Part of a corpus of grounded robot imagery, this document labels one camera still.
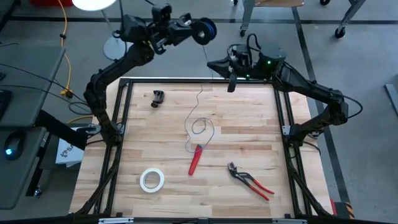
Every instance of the white tape roll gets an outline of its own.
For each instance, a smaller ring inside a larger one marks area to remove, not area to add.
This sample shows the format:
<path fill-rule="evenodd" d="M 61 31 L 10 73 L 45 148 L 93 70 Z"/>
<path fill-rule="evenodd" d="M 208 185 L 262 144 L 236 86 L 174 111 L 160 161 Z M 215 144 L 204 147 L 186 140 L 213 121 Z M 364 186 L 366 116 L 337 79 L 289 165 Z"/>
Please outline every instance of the white tape roll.
<path fill-rule="evenodd" d="M 157 175 L 159 175 L 159 179 L 160 179 L 159 184 L 154 188 L 148 188 L 145 184 L 145 180 L 146 180 L 147 176 L 151 173 L 157 173 Z M 155 193 L 156 191 L 160 190 L 163 187 L 164 175 L 163 175 L 162 171 L 160 171 L 160 169 L 149 168 L 141 174 L 141 178 L 139 179 L 139 185 L 145 192 Z"/>

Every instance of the pliers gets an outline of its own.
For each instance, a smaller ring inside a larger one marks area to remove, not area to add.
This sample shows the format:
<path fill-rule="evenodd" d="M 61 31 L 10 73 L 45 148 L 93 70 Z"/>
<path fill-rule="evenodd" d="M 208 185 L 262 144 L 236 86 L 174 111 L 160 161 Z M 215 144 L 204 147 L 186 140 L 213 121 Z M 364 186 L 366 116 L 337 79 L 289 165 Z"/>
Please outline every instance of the pliers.
<path fill-rule="evenodd" d="M 228 164 L 228 170 L 229 170 L 229 173 L 234 178 L 237 178 L 238 180 L 240 180 L 241 182 L 246 184 L 248 187 L 250 187 L 251 190 L 253 190 L 255 193 L 259 194 L 261 197 L 265 198 L 266 200 L 269 200 L 269 198 L 266 195 L 264 195 L 263 193 L 261 193 L 258 189 L 254 188 L 251 184 L 249 184 L 249 182 L 247 180 L 245 180 L 245 178 L 252 180 L 260 189 L 265 190 L 266 192 L 268 192 L 270 194 L 275 194 L 273 191 L 268 190 L 265 187 L 263 187 L 258 181 L 255 180 L 255 178 L 253 178 L 247 172 L 238 172 L 238 170 L 233 162 L 230 162 Z"/>

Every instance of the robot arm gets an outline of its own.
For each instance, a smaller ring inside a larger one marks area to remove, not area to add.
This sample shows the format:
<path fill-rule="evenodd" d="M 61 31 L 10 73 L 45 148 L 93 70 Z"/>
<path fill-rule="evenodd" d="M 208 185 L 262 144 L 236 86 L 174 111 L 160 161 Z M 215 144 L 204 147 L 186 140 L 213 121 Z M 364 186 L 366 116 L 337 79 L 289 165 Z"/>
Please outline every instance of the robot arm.
<path fill-rule="evenodd" d="M 166 51 L 165 45 L 178 45 L 190 36 L 199 44 L 206 45 L 215 38 L 216 26 L 211 20 L 202 18 L 193 22 L 190 14 L 171 20 L 171 12 L 172 8 L 168 4 L 153 6 L 154 21 L 148 25 L 139 17 L 124 15 L 120 39 L 132 42 L 133 45 L 123 58 L 91 76 L 86 86 L 83 95 L 97 117 L 101 126 L 100 133 L 108 145 L 119 144 L 121 133 L 106 112 L 106 87 L 132 68 L 151 62 L 155 53 L 163 54 Z"/>
<path fill-rule="evenodd" d="M 285 62 L 286 54 L 275 45 L 264 45 L 257 50 L 259 52 L 257 63 L 251 61 L 251 49 L 248 45 L 234 44 L 229 46 L 226 58 L 207 63 L 209 68 L 229 79 L 229 92 L 234 91 L 237 77 L 247 80 L 264 80 L 271 83 L 276 90 L 294 91 L 328 105 L 323 113 L 309 121 L 286 126 L 284 134 L 289 144 L 302 146 L 307 134 L 319 134 L 326 126 L 347 122 L 348 104 L 339 90 L 333 90 L 305 79 L 296 69 Z"/>

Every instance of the paper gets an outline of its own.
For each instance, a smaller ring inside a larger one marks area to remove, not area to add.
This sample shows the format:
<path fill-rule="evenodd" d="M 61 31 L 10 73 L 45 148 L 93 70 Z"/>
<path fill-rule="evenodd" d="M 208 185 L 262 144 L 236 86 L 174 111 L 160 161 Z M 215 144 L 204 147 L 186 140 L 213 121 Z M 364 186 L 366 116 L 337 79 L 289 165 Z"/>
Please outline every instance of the paper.
<path fill-rule="evenodd" d="M 71 167 L 83 160 L 84 151 L 72 146 L 65 140 L 60 139 L 58 143 L 57 158 L 55 159 L 56 164 L 66 164 L 67 167 Z"/>

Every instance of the wooden table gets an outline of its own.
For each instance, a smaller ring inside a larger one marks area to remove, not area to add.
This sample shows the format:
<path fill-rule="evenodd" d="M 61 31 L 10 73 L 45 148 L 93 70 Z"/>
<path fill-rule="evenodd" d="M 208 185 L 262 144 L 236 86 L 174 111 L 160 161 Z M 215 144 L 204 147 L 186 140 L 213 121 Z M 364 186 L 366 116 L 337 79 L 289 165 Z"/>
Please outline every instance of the wooden table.
<path fill-rule="evenodd" d="M 110 114 L 118 82 L 107 90 Z M 150 106 L 154 98 L 153 90 L 165 91 L 165 100 L 156 109 Z M 188 176 L 193 154 L 184 149 L 188 139 L 184 120 L 196 105 L 195 97 L 199 91 L 200 84 L 134 84 L 113 214 L 123 212 L 124 216 L 133 217 L 261 218 L 293 214 L 272 87 L 238 85 L 234 93 L 228 93 L 224 84 L 203 84 L 200 104 L 188 120 L 187 129 L 190 131 L 197 118 L 206 117 L 214 123 L 215 135 L 203 151 L 194 175 Z M 291 93 L 290 99 L 295 121 L 301 123 L 310 119 L 306 97 Z M 200 125 L 198 123 L 195 129 L 200 129 Z M 189 147 L 194 150 L 196 144 L 204 144 L 210 135 L 211 128 L 201 135 L 193 135 Z M 77 211 L 97 187 L 104 150 L 104 143 L 86 148 L 71 212 Z M 304 145 L 301 154 L 309 189 L 324 208 L 332 212 L 318 151 Z M 234 162 L 238 171 L 253 175 L 275 195 L 266 193 L 270 200 L 265 201 L 242 182 L 232 178 L 227 169 L 229 162 Z M 163 188 L 154 194 L 144 192 L 139 186 L 141 174 L 151 167 L 160 169 L 165 175 Z M 298 192 L 304 211 L 301 191 Z"/>

